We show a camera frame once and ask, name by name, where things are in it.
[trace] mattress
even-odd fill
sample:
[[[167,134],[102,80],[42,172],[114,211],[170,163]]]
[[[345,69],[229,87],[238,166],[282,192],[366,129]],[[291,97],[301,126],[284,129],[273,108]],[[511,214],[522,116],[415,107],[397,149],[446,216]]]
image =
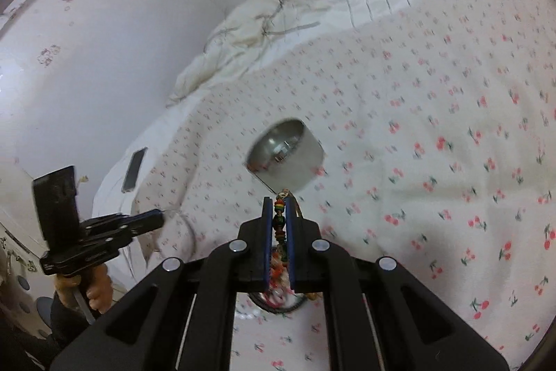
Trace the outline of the mattress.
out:
[[[305,215],[355,256],[395,256],[519,367],[556,301],[554,25],[543,14],[554,2],[388,0],[378,24],[366,2],[366,23],[319,38],[307,28],[296,33],[315,37],[264,64],[216,70],[130,146],[154,150],[138,190],[119,193],[128,155],[97,194],[99,215],[179,207],[193,226],[169,222],[135,242],[112,263],[117,278],[133,285],[166,256],[206,256],[235,237],[268,194],[243,168],[249,146],[296,116],[327,152],[315,183],[296,194]],[[238,303],[232,369],[325,369],[319,301],[285,325]]]

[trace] person's arm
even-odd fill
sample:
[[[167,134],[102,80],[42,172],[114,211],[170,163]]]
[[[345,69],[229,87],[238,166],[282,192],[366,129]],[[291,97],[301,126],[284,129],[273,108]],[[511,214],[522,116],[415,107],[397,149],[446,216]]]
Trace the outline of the person's arm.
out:
[[[110,308],[112,304],[112,280],[108,276],[105,264],[92,269],[91,284],[87,288],[89,306],[93,316],[99,317]],[[88,327],[84,315],[79,310],[72,289],[81,283],[79,275],[66,279],[56,276],[56,294],[52,302],[50,322],[52,337],[60,350],[71,343],[82,331]]]

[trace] triangular cutout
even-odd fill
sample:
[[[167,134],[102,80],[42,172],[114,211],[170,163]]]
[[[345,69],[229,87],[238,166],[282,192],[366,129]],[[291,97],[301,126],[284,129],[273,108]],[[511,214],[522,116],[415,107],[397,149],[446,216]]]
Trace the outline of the triangular cutout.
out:
[[[148,288],[141,297],[108,326],[106,334],[126,344],[135,344],[157,292],[157,287]]]
[[[411,287],[404,285],[401,287],[401,293],[424,344],[432,344],[453,333],[454,330],[450,323]]]

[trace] human hand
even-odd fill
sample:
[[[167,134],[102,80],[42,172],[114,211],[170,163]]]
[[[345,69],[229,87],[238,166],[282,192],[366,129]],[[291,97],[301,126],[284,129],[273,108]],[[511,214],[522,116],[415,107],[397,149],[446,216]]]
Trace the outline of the human hand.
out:
[[[70,309],[75,308],[76,301],[73,297],[72,290],[81,283],[81,276],[76,275],[70,279],[62,275],[57,275],[54,281],[56,293],[60,298],[60,302]],[[106,264],[91,269],[91,283],[87,288],[87,298],[89,299],[89,306],[92,310],[98,310],[101,314],[108,311],[112,304],[112,280],[108,276],[108,268]]]

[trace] silver metal bowl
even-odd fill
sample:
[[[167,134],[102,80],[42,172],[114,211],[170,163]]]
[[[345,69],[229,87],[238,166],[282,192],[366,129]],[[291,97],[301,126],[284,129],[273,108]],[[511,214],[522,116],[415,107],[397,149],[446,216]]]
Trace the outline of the silver metal bowl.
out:
[[[255,142],[245,167],[274,193],[284,188],[296,192],[316,176],[323,161],[324,150],[307,126],[288,118]]]

